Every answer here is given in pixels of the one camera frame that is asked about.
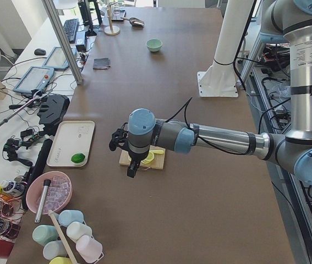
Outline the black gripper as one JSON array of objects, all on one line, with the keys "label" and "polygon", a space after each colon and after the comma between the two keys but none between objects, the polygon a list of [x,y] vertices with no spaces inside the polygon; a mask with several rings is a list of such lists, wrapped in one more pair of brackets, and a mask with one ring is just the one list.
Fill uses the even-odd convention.
[{"label": "black gripper", "polygon": [[139,169],[140,162],[144,160],[148,154],[149,149],[147,148],[136,148],[134,150],[129,149],[128,154],[131,158],[130,165],[127,170],[127,176],[134,178]]}]

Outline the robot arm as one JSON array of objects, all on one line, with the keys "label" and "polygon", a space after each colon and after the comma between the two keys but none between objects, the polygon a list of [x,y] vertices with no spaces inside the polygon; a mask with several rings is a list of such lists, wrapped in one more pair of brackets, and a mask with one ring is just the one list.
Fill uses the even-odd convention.
[{"label": "robot arm", "polygon": [[291,128],[285,134],[234,131],[156,119],[148,109],[131,112],[125,148],[134,177],[150,146],[188,153],[193,146],[275,163],[312,185],[312,1],[265,1],[261,32],[278,34],[290,45]]}]

